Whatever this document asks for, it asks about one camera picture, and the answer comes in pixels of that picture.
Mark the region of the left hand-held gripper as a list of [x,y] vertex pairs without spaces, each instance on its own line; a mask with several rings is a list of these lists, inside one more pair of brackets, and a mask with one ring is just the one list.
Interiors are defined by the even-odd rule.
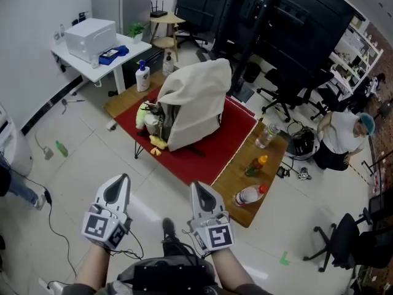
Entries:
[[127,211],[130,187],[130,177],[120,174],[98,188],[95,201],[84,214],[83,236],[109,251],[117,249],[132,222]]

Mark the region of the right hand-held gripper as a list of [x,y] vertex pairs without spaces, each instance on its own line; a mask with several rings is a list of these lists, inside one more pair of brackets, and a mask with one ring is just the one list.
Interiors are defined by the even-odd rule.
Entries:
[[187,225],[202,251],[214,253],[233,246],[230,216],[222,196],[200,181],[192,182],[190,187],[193,217]]

